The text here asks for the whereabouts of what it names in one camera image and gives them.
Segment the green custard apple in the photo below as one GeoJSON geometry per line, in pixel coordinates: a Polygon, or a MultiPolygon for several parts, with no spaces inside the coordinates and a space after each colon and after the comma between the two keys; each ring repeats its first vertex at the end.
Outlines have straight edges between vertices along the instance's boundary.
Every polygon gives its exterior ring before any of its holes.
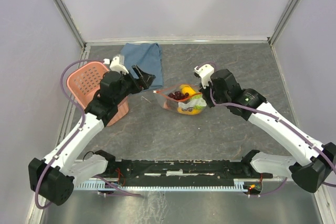
{"type": "Polygon", "coordinates": [[[207,104],[203,98],[194,99],[194,110],[202,111],[206,108],[207,104]]]}

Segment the dark red grape bunch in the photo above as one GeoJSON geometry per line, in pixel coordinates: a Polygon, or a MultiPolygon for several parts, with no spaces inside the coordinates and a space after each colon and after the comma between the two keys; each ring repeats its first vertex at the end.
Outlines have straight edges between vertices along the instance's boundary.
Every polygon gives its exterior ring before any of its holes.
{"type": "Polygon", "coordinates": [[[175,91],[174,93],[169,93],[168,97],[175,100],[175,101],[181,101],[185,100],[189,97],[189,93],[182,93],[181,91],[175,91]]]}

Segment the yellow lemon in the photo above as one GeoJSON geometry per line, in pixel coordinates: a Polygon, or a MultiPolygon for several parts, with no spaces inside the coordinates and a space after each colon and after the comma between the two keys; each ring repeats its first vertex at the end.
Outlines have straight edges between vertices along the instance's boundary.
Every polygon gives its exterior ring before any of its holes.
{"type": "Polygon", "coordinates": [[[182,95],[184,96],[193,96],[195,94],[197,94],[197,91],[195,91],[190,85],[188,84],[182,84],[180,85],[180,91],[182,93],[182,95]]]}

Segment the orange mango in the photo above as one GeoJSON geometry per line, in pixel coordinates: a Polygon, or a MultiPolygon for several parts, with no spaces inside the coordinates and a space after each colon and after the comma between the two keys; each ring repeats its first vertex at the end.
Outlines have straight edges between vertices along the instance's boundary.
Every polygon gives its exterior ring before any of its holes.
{"type": "Polygon", "coordinates": [[[184,114],[184,115],[197,115],[200,114],[202,110],[196,109],[196,108],[187,108],[183,109],[181,107],[177,108],[177,111],[179,114],[184,114]]]}

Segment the clear zip bag red zipper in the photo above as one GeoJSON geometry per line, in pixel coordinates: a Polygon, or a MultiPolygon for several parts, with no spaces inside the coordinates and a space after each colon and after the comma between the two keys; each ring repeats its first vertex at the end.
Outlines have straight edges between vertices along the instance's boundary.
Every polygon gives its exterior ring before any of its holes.
{"type": "Polygon", "coordinates": [[[157,99],[159,105],[163,108],[166,109],[168,111],[172,111],[172,112],[176,112],[178,107],[181,107],[183,109],[187,109],[187,108],[193,108],[194,107],[194,99],[197,98],[203,98],[203,95],[199,92],[198,90],[198,86],[196,85],[192,85],[192,84],[188,84],[190,85],[195,91],[197,91],[197,94],[188,97],[185,100],[181,100],[181,101],[175,101],[171,98],[168,97],[169,93],[174,93],[175,91],[180,91],[180,85],[182,84],[178,84],[169,88],[165,88],[165,89],[161,89],[161,90],[154,90],[154,97],[157,99]]]}

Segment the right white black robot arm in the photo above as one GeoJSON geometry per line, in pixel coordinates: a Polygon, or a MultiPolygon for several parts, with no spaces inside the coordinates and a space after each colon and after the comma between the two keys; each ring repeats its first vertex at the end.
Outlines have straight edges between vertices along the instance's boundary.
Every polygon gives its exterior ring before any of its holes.
{"type": "Polygon", "coordinates": [[[323,144],[282,116],[267,99],[254,89],[243,89],[227,69],[215,70],[210,64],[195,67],[200,92],[212,108],[223,105],[236,116],[259,127],[276,140],[289,156],[250,151],[242,162],[246,177],[269,173],[292,180],[303,190],[315,193],[335,172],[335,144],[323,144]]]}

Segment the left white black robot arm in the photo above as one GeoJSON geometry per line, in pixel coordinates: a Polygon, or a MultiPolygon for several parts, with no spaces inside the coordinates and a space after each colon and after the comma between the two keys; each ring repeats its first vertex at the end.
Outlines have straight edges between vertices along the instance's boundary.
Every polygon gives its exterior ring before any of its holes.
{"type": "Polygon", "coordinates": [[[132,69],[135,76],[121,63],[92,61],[69,75],[66,85],[74,96],[70,102],[81,112],[81,119],[49,154],[32,159],[28,165],[30,188],[38,209],[51,204],[60,206],[87,179],[115,173],[113,157],[104,152],[79,164],[75,160],[99,132],[117,116],[124,116],[122,107],[128,95],[149,89],[155,80],[155,75],[137,65],[132,69]]]}

